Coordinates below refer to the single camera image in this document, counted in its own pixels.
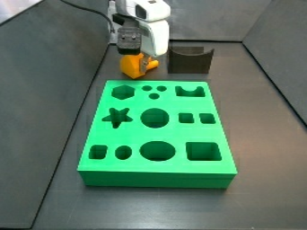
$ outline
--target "gray table surface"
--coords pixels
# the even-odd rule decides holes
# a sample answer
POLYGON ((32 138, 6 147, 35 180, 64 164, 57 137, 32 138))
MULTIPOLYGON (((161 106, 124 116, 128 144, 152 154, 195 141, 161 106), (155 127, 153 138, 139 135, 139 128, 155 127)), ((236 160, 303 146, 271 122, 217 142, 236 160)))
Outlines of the gray table surface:
POLYGON ((109 47, 79 114, 35 229, 305 228, 307 132, 240 43, 216 50, 208 75, 168 75, 165 57, 144 80, 207 81, 239 174, 227 190, 91 188, 77 161, 108 79, 128 79, 109 47))

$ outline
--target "circular hole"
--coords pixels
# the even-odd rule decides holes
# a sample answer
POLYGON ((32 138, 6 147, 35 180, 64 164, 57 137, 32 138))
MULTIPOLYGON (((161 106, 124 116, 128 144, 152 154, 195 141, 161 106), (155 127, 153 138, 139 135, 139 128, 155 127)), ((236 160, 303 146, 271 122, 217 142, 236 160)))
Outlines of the circular hole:
POLYGON ((149 161, 167 161, 175 156, 175 148, 171 144, 163 141, 147 142, 139 150, 140 154, 149 161))
POLYGON ((120 160, 127 160, 131 157, 132 149, 129 146, 120 146, 115 151, 115 155, 120 160))
POLYGON ((143 86, 143 88, 141 88, 144 91, 151 91, 152 90, 152 87, 151 86, 148 86, 148 85, 145 85, 145 86, 143 86))
POLYGON ((164 91, 167 90, 167 87, 165 87, 165 86, 159 86, 159 87, 157 87, 157 90, 159 90, 160 92, 164 92, 164 91))
POLYGON ((157 93, 152 93, 149 96, 148 96, 152 100, 156 100, 159 98, 159 94, 157 93))
POLYGON ((168 124, 169 115, 161 109, 149 109, 140 116, 143 124, 149 128, 161 128, 168 124))

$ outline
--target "gray wall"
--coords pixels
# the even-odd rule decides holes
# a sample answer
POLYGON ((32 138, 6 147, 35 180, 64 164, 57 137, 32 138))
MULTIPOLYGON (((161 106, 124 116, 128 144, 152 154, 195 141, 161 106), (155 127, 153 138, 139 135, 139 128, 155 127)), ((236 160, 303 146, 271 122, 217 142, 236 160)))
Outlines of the gray wall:
POLYGON ((0 227, 32 225, 108 37, 99 15, 55 0, 0 27, 0 227))
POLYGON ((307 1, 273 0, 243 40, 304 123, 307 123, 305 15, 307 1))
POLYGON ((241 41, 271 0, 165 0, 171 39, 241 41))

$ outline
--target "dark gray surface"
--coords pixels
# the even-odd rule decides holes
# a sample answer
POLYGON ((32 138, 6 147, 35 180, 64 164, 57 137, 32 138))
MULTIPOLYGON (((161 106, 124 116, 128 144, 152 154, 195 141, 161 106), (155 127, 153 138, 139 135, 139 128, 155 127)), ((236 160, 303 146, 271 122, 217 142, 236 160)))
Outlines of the dark gray surface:
POLYGON ((241 41, 271 0, 165 0, 171 39, 241 41))
POLYGON ((35 229, 305 228, 305 127, 241 44, 184 43, 192 45, 216 51, 209 75, 168 75, 163 57, 144 79, 208 81, 239 169, 229 188, 84 186, 77 162, 104 82, 128 79, 119 71, 116 48, 109 47, 35 229))
POLYGON ((0 227, 31 227, 107 42, 105 21, 53 0, 0 27, 0 227))
POLYGON ((307 124, 307 1, 275 0, 243 44, 307 124))

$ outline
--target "small circular hole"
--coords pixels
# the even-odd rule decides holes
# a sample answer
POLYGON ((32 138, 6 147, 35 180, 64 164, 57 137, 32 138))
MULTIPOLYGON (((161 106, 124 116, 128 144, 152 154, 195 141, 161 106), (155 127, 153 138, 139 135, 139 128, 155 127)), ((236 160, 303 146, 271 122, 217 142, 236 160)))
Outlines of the small circular hole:
POLYGON ((131 157, 132 149, 129 146, 120 146, 115 151, 115 155, 120 160, 127 160, 131 157))
POLYGON ((141 88, 144 91, 151 91, 152 90, 152 87, 151 86, 148 86, 148 85, 145 85, 145 86, 143 86, 143 88, 141 88))
POLYGON ((149 96, 148 96, 152 100, 156 100, 159 98, 159 94, 157 93, 152 93, 149 96))
POLYGON ((159 86, 159 87, 157 87, 157 90, 159 90, 160 92, 164 92, 164 91, 167 90, 167 87, 165 87, 165 86, 159 86))

